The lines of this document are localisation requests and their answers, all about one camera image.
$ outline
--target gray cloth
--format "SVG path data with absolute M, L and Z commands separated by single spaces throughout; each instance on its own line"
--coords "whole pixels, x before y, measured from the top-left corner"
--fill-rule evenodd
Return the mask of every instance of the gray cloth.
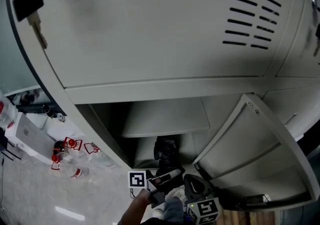
M 178 197 L 174 196 L 165 201 L 163 220 L 172 223 L 184 223 L 184 208 Z

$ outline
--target open locker door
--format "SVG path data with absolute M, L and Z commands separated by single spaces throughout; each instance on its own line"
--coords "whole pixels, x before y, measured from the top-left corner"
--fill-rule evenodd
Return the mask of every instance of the open locker door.
M 317 178 L 295 139 L 255 94 L 243 94 L 193 164 L 225 209 L 272 211 L 314 202 Z

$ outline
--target ventilation slot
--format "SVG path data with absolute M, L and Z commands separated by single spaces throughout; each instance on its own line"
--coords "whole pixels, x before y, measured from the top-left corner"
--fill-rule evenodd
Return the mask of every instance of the ventilation slot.
M 234 42 L 234 41 L 223 41 L 223 44 L 226 45 L 236 45 L 236 46 L 246 46 L 246 43 L 241 43 L 241 42 Z
M 235 19 L 228 19 L 228 23 L 235 23 L 235 24 L 240 24 L 240 25 L 249 26 L 249 27 L 252 26 L 251 23 L 247 23 L 247 22 L 235 20 Z
M 271 2 L 272 4 L 275 4 L 278 7 L 281 7 L 281 4 L 279 4 L 278 2 L 274 1 L 274 0 L 267 0 L 269 2 Z
M 266 37 L 263 37 L 263 36 L 259 36 L 259 35 L 254 35 L 253 36 L 255 39 L 261 39 L 261 40 L 264 40 L 264 41 L 271 41 L 270 38 L 266 38 Z
M 266 27 L 261 27 L 261 26 L 256 26 L 257 29 L 262 30 L 262 31 L 266 31 L 266 32 L 270 32 L 270 33 L 275 33 L 274 30 L 266 28 Z
M 264 49 L 264 50 L 268 50 L 268 47 L 265 46 L 261 46 L 261 45 L 256 45 L 256 44 L 252 44 L 251 47 L 253 48 L 260 48 L 260 49 Z
M 263 16 L 260 16 L 259 18 L 260 18 L 261 20 L 266 21 L 266 22 L 269 22 L 269 23 L 272 23 L 272 24 L 274 24 L 274 25 L 277 25 L 277 22 L 274 21 L 274 20 L 272 20 L 272 19 L 268 19 L 268 18 L 263 17 Z
M 278 13 L 278 12 L 269 9 L 268 7 L 262 6 L 262 9 L 263 9 L 263 10 L 266 10 L 266 11 L 268 11 L 268 12 L 270 12 L 270 13 L 276 15 L 276 16 L 279 16 L 279 13 Z
M 248 33 L 243 33 L 243 32 L 238 32 L 238 31 L 226 30 L 225 33 L 249 37 Z
M 253 16 L 253 17 L 255 16 L 255 14 L 252 13 L 252 12 L 244 11 L 244 10 L 237 9 L 237 8 L 230 8 L 230 11 L 237 12 L 237 13 L 241 13 L 241 14 L 244 14 L 244 15 Z
M 249 0 L 238 0 L 238 1 L 247 3 L 247 4 L 252 5 L 252 6 L 255 6 L 255 7 L 257 6 L 257 3 L 252 2 L 252 1 L 249 1 Z

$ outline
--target wooden surface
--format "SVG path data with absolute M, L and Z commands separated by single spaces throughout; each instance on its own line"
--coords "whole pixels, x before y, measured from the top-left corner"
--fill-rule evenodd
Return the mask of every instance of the wooden surface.
M 216 225 L 275 225 L 275 213 L 223 210 Z

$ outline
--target white wall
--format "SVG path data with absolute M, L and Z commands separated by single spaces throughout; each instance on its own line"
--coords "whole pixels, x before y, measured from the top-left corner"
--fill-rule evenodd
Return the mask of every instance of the white wall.
M 9 22 L 6 0 L 0 0 L 0 90 L 8 94 L 37 85 L 18 48 Z

